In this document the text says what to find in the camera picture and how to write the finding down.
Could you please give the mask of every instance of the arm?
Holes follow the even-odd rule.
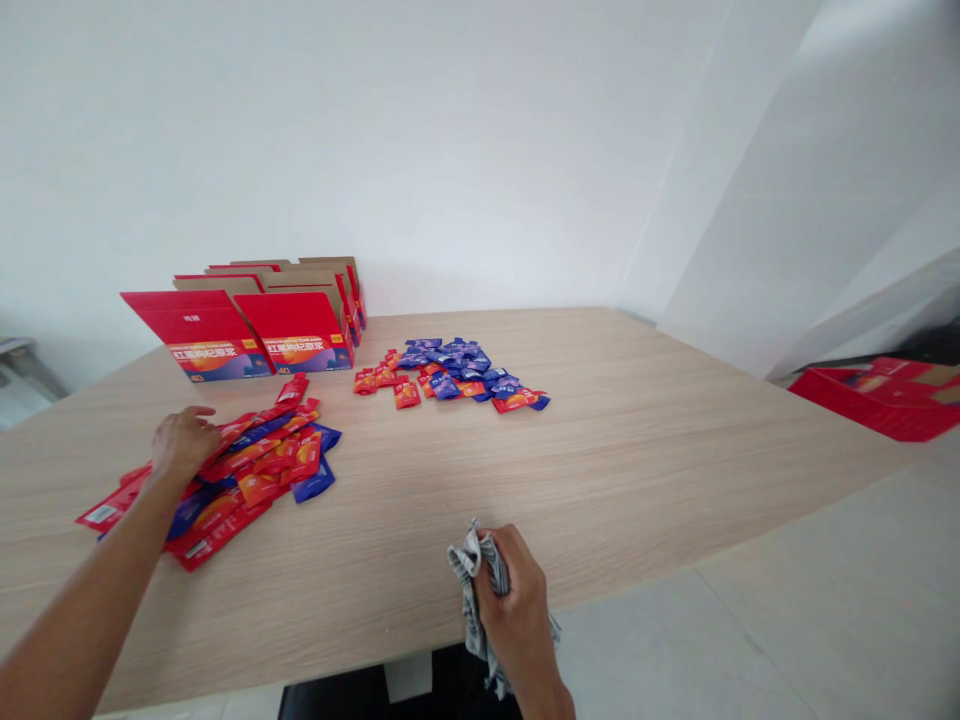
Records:
[[[133,506],[0,664],[0,717],[93,717],[150,582],[187,484],[220,433],[189,407],[153,440],[150,479]]]
[[[497,597],[489,568],[481,566],[473,586],[480,622],[500,666],[513,686],[526,720],[576,717],[573,698],[560,678],[547,613],[547,578],[513,526],[489,533],[510,573],[510,592]]]

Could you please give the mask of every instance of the left hand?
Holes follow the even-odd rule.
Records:
[[[152,479],[166,478],[184,486],[220,444],[220,432],[205,420],[213,408],[191,405],[168,415],[153,436]]]

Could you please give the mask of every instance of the table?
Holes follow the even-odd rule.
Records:
[[[289,497],[194,575],[161,559],[100,712],[297,682],[463,637],[446,548],[515,523],[561,609],[756,537],[912,462],[898,445],[603,308],[372,318],[357,367],[414,337],[479,341],[550,392],[398,412],[310,375],[344,431],[327,494]],[[163,348],[0,436],[0,651],[94,545],[72,523],[190,403],[223,419],[287,378],[193,385]]]

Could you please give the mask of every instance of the barcode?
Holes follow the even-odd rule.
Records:
[[[86,519],[90,522],[103,522],[115,512],[117,512],[116,508],[112,508],[109,505],[101,505],[92,513],[87,515]]]
[[[201,540],[201,541],[198,542],[196,545],[194,545],[192,548],[190,548],[189,550],[187,550],[187,552],[185,552],[183,556],[186,557],[186,558],[191,558],[191,557],[193,557],[194,555],[196,555],[198,552],[200,552],[201,550],[203,550],[206,546],[207,546],[207,541],[206,541],[206,540]]]

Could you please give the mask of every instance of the right hand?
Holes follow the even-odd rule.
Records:
[[[510,574],[510,592],[493,592],[490,568],[482,561],[473,587],[480,622],[524,718],[573,717],[573,701],[560,679],[547,611],[547,578],[513,525],[481,530],[491,535]]]

